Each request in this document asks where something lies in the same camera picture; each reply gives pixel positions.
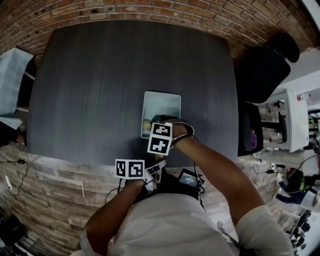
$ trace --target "brick wall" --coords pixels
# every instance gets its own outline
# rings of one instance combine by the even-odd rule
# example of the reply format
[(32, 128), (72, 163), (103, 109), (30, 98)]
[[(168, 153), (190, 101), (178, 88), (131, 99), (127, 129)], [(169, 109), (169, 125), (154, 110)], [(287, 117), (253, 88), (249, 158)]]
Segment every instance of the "brick wall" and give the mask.
[(53, 30), (106, 20), (171, 23), (223, 37), (237, 60), (247, 47), (281, 31), (306, 51), (318, 45), (315, 25), (299, 0), (4, 0), (0, 54), (18, 46), (39, 63)]

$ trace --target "wrist strap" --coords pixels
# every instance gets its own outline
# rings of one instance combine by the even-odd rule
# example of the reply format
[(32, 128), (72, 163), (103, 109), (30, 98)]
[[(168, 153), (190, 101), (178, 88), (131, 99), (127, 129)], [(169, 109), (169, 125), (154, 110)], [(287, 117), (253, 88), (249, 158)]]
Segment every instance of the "wrist strap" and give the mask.
[(184, 134), (184, 135), (180, 135), (179, 137), (176, 137), (175, 139), (172, 140), (171, 142), (171, 146), (175, 145), (177, 142), (183, 140), (184, 138), (187, 138), (187, 137), (193, 137), (192, 135), (190, 134)]

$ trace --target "forearm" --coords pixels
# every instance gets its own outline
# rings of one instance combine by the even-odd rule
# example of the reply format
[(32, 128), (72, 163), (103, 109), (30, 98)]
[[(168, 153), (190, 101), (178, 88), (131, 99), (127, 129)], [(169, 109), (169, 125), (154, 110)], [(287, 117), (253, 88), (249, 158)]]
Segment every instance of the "forearm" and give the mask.
[(117, 233), (141, 187), (126, 185), (112, 200), (97, 210), (86, 223), (86, 234), (92, 249), (106, 255), (108, 242)]
[(175, 145), (202, 170), (208, 181), (226, 198), (234, 223), (264, 201), (239, 167), (192, 137)]

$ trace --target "small display screen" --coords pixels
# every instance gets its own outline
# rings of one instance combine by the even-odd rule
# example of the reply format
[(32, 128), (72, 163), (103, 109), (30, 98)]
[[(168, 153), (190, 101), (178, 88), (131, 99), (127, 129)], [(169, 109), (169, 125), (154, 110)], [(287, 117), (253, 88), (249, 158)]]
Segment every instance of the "small display screen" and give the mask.
[(198, 184), (196, 177), (194, 177), (192, 175), (189, 175), (187, 173), (183, 173), (181, 175), (181, 178), (179, 179), (179, 182), (181, 182), (183, 184), (187, 184), (187, 185), (192, 186), (192, 187), (196, 187), (197, 184)]

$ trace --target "dark gray table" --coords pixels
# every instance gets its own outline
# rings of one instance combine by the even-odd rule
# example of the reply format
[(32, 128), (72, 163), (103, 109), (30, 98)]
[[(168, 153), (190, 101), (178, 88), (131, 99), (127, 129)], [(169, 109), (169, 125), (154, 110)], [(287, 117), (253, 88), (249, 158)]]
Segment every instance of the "dark gray table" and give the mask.
[[(227, 41), (131, 20), (54, 31), (33, 85), (27, 151), (93, 165), (154, 159), (140, 137), (145, 91), (181, 95), (181, 117), (199, 140), (237, 159), (237, 91)], [(176, 149), (167, 157), (168, 167), (192, 165)]]

